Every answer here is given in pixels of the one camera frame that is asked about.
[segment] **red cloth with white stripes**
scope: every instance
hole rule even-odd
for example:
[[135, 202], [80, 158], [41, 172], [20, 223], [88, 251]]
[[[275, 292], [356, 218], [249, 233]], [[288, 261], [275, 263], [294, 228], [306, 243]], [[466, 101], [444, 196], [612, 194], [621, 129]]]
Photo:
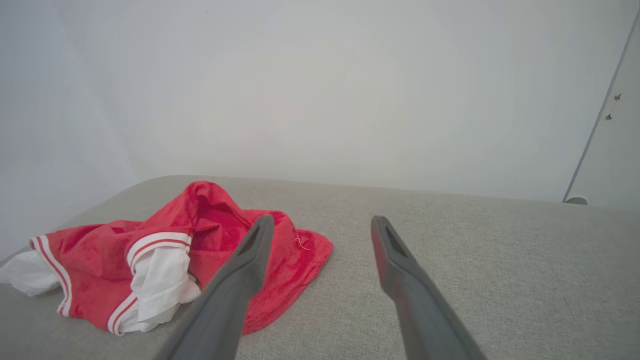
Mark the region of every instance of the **red cloth with white stripes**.
[[260, 216], [275, 222], [264, 287], [249, 303], [243, 334], [276, 320], [313, 280], [333, 244], [297, 229], [281, 211], [241, 209], [220, 186], [191, 183], [147, 221], [119, 220], [56, 231], [31, 240], [59, 277], [65, 298], [62, 316], [84, 318], [116, 332], [136, 302], [132, 269], [146, 252], [177, 247], [189, 254], [189, 272], [206, 287]]

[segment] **white fabric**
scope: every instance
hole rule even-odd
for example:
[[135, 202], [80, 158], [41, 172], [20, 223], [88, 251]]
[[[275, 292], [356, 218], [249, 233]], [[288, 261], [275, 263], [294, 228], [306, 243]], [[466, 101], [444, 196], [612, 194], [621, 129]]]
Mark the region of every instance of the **white fabric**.
[[[132, 294], [137, 301], [118, 321], [116, 334], [149, 331], [170, 321], [181, 304], [196, 299], [200, 288], [188, 274], [189, 255], [176, 247], [159, 247], [142, 255], [134, 264]], [[34, 296], [60, 286], [51, 268], [34, 250], [23, 252], [0, 269], [0, 281]]]
[[60, 286], [56, 274], [35, 250], [17, 254], [4, 264], [0, 273], [2, 282], [10, 282], [14, 288], [29, 296], [39, 295]]
[[175, 247], [159, 247], [134, 262], [131, 291], [138, 301], [117, 332], [149, 331], [172, 319], [180, 304], [196, 299], [200, 288], [189, 278], [189, 255]]
[[172, 231], [163, 231], [161, 233], [153, 233], [144, 236], [131, 246], [127, 252], [127, 264], [131, 268], [131, 273], [135, 275], [136, 267], [134, 264], [144, 256], [148, 251], [158, 247], [178, 247], [189, 252], [191, 246], [191, 237], [186, 233], [175, 233]]

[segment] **gray upholstery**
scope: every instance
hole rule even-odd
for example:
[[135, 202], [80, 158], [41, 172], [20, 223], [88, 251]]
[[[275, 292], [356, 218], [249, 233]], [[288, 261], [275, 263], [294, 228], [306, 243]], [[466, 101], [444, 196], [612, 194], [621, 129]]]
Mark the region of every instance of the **gray upholstery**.
[[[276, 322], [243, 336], [239, 359], [404, 359], [378, 283], [371, 217], [387, 216], [490, 359], [640, 356], [640, 214], [550, 202], [228, 177], [145, 181], [63, 226], [144, 220], [197, 179], [244, 208], [281, 209], [335, 247]], [[176, 321], [122, 338], [0, 285], [5, 359], [147, 359]], [[186, 306], [180, 310], [184, 313]]]

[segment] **white stripe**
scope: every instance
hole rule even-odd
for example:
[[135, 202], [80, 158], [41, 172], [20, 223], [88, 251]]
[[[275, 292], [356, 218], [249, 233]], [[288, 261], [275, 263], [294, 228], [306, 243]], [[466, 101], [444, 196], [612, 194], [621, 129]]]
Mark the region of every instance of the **white stripe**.
[[133, 304], [129, 309], [127, 309], [127, 311], [125, 311], [122, 316], [118, 319], [118, 321], [116, 321], [116, 323], [113, 325], [116, 332], [114, 334], [116, 334], [117, 336], [123, 336], [125, 333], [120, 331], [120, 324], [126, 319], [128, 318], [131, 313], [133, 311], [137, 311], [138, 310], [138, 306], [140, 306], [140, 302], [137, 302], [135, 304]]
[[129, 252], [127, 253], [127, 264], [129, 264], [129, 267], [131, 267], [132, 273], [134, 268], [133, 265], [135, 262], [134, 260], [140, 258], [140, 256], [142, 256], [147, 251], [155, 249], [157, 247], [174, 246], [174, 247], [180, 247], [182, 249], [186, 248], [187, 252], [189, 252], [189, 247], [185, 247], [184, 245], [181, 245], [179, 243], [158, 243], [158, 244], [149, 246], [148, 248], [146, 248], [145, 250], [141, 251], [139, 254], [136, 255], [136, 253], [140, 249], [142, 249], [144, 246], [158, 240], [179, 240], [179, 241], [184, 241], [187, 244], [191, 245], [191, 237], [186, 233], [173, 233], [173, 232], [167, 231], [163, 233], [150, 234], [143, 238], [140, 238], [138, 241], [136, 241], [135, 244], [133, 244], [133, 246], [131, 247], [131, 249], [129, 249]]
[[[116, 307], [116, 309], [113, 311], [113, 313], [111, 314], [111, 316], [109, 317], [109, 320], [107, 321], [107, 330], [109, 332], [112, 332], [118, 336], [122, 336], [122, 334], [120, 334], [120, 332], [118, 331], [118, 326], [120, 325], [120, 322], [122, 321], [122, 319], [127, 315], [127, 314], [122, 314], [122, 316], [118, 319], [117, 323], [113, 323], [114, 321], [116, 321], [116, 318], [118, 317], [118, 315], [127, 307], [129, 306], [129, 304], [131, 304], [132, 302], [134, 302], [136, 300], [136, 296], [134, 295], [134, 293], [132, 292], [131, 294], [129, 294], [129, 296], [124, 299], [123, 302], [120, 303], [120, 305], [118, 305], [118, 307]], [[131, 306], [128, 310], [127, 313], [131, 312], [131, 310], [134, 308], [135, 306]]]
[[72, 296], [73, 296], [73, 294], [71, 293], [71, 278], [69, 277], [69, 274], [67, 273], [65, 268], [60, 264], [60, 262], [58, 262], [56, 257], [53, 256], [53, 253], [51, 252], [51, 248], [49, 247], [49, 239], [48, 239], [48, 237], [46, 235], [42, 235], [42, 236], [40, 236], [40, 240], [42, 241], [42, 249], [40, 249], [40, 245], [38, 244], [38, 239], [37, 238], [32, 238], [31, 239], [31, 241], [33, 242], [33, 246], [37, 250], [39, 250], [41, 252], [40, 255], [43, 257], [44, 262], [47, 263], [47, 265], [49, 265], [49, 267], [51, 267], [51, 264], [47, 261], [47, 259], [44, 257], [42, 252], [44, 254], [47, 254], [47, 257], [49, 258], [49, 260], [51, 260], [51, 263], [53, 263], [54, 267], [57, 268], [60, 271], [60, 273], [62, 274], [62, 277], [64, 278], [64, 280], [67, 283], [67, 286], [65, 286], [65, 281], [63, 281], [63, 279], [60, 278], [60, 275], [58, 274], [56, 269], [52, 268], [53, 269], [53, 273], [58, 278], [58, 281], [60, 282], [60, 286], [62, 287], [62, 290], [65, 293], [65, 298], [62, 300], [62, 302], [58, 306], [58, 311], [60, 310], [60, 307], [62, 307], [62, 316], [67, 316], [68, 317], [69, 316], [69, 309], [71, 308]]

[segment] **white door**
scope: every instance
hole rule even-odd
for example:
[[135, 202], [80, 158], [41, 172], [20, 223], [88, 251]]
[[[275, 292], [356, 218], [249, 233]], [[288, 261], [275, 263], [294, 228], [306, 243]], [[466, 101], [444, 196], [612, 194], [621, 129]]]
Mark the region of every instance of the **white door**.
[[569, 190], [568, 199], [576, 196], [584, 197], [589, 206], [640, 209], [638, 20], [613, 82], [611, 94]]

